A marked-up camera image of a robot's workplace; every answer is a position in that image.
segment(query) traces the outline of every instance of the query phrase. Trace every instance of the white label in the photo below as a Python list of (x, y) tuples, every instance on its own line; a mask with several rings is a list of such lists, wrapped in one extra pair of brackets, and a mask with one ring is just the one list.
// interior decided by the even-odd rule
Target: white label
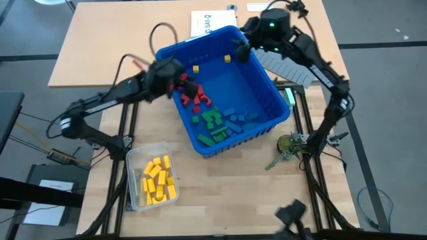
[(327, 87), (333, 87), (331, 81), (315, 66), (312, 65), (310, 69), (313, 71), (314, 75), (319, 79), (319, 81), (323, 82)]
[[(68, 191), (73, 189), (74, 183), (52, 180), (41, 180), (39, 186), (49, 187), (52, 189)], [(61, 223), (64, 206), (55, 206), (43, 203), (32, 203), (28, 213), (24, 218), (24, 223), (58, 226)]]
[(269, 4), (270, 3), (248, 3), (246, 5), (246, 8), (248, 9), (248, 11), (260, 12), (266, 10)]
[(99, 106), (93, 107), (91, 109), (86, 110), (86, 113), (91, 114), (94, 112), (98, 112), (100, 110), (106, 109), (108, 107), (114, 106), (117, 104), (117, 100), (109, 101), (108, 103), (101, 104)]
[(234, 10), (192, 11), (191, 36), (197, 37), (225, 26), (237, 27)]

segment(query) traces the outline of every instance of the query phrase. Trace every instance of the metal bracket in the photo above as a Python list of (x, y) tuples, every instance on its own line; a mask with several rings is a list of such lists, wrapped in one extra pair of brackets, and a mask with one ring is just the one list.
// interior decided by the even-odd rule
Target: metal bracket
[[(326, 139), (326, 142), (333, 147), (339, 147), (340, 146), (340, 140), (343, 139), (347, 135), (348, 135), (348, 132), (341, 133), (338, 135), (331, 135)], [(302, 140), (302, 143), (306, 144), (309, 135), (308, 134), (299, 134), (299, 137)]]

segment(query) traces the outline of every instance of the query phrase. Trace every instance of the clear plastic tray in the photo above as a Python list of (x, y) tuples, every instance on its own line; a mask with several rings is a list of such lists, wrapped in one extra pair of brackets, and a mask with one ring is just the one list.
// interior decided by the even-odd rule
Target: clear plastic tray
[[(165, 155), (169, 155), (171, 168), (164, 169), (163, 157)], [(143, 192), (141, 189), (141, 179), (143, 177), (151, 178), (149, 175), (146, 175), (143, 171), (145, 166), (150, 161), (153, 161), (154, 158), (161, 157), (161, 167), (163, 170), (167, 170), (169, 172), (169, 177), (173, 177), (173, 182), (175, 185), (176, 196), (173, 199), (169, 199), (169, 193), (167, 191), (167, 187), (163, 189), (164, 194), (167, 195), (167, 200), (161, 203), (147, 205), (147, 193)], [(168, 143), (152, 143), (145, 145), (143, 147), (138, 147), (136, 149), (132, 149), (126, 155), (126, 163), (127, 163), (127, 178), (129, 181), (129, 194), (131, 197), (131, 205), (135, 211), (145, 211), (148, 209), (153, 209), (155, 207), (160, 207), (169, 203), (175, 202), (179, 198), (179, 187), (177, 184), (175, 166), (173, 165), (173, 157), (171, 148)], [(157, 186), (158, 176), (155, 178), (155, 184)]]

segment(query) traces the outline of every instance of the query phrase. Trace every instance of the floor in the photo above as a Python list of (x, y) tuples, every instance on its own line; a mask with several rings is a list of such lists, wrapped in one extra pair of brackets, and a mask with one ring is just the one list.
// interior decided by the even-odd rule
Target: floor
[[(389, 43), (427, 41), (427, 2), (423, 0), (323, 0), (332, 29), (340, 45), (349, 43)], [(10, 7), (0, 25), (0, 56), (58, 54), (72, 14), (66, 5), (46, 7), (32, 0), (0, 0), (0, 22), (4, 9)], [(354, 198), (366, 186), (366, 155), (375, 184), (394, 202), (391, 229), (398, 233), (427, 234), (427, 183), (424, 177), (427, 161), (423, 160), (423, 143), (427, 133), (424, 119), (424, 69), (427, 68), (427, 47), (391, 47), (343, 49), (342, 56), (352, 79), (352, 95), (356, 100), (353, 118), (363, 148), (354, 146), (346, 137), (340, 149), (348, 163), (347, 178)], [(71, 101), (93, 95), (104, 89), (49, 89), (47, 82), (55, 60), (18, 61), (0, 63), (0, 90), (25, 93), (22, 112), (52, 119)], [(100, 115), (88, 119), (98, 126)], [(19, 122), (44, 136), (47, 123), (26, 116)], [(335, 132), (349, 131), (347, 121), (341, 120)], [(37, 142), (21, 129), (14, 129), (16, 137)], [(89, 160), (91, 149), (82, 141), (64, 138), (45, 142), (66, 153)], [(33, 164), (55, 164), (45, 155), (18, 143), (8, 141), (0, 156), (0, 176), (19, 181), (27, 178)], [(380, 195), (384, 212), (390, 203)], [(360, 203), (365, 212), (376, 219), (367, 192)], [(364, 229), (371, 229), (360, 208), (359, 220)], [(0, 221), (13, 212), (0, 210)], [(17, 239), (58, 239), (75, 233), (77, 218), (64, 227), (24, 225)], [(0, 224), (0, 239), (4, 238), (10, 222)]]

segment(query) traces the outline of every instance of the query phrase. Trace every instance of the black clamp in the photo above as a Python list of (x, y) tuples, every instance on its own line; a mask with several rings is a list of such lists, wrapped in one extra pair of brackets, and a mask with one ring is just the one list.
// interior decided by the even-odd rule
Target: black clamp
[(293, 1), (290, 5), (286, 5), (286, 6), (290, 11), (300, 12), (300, 14), (298, 15), (298, 18), (305, 17), (308, 14), (306, 5), (301, 0)]

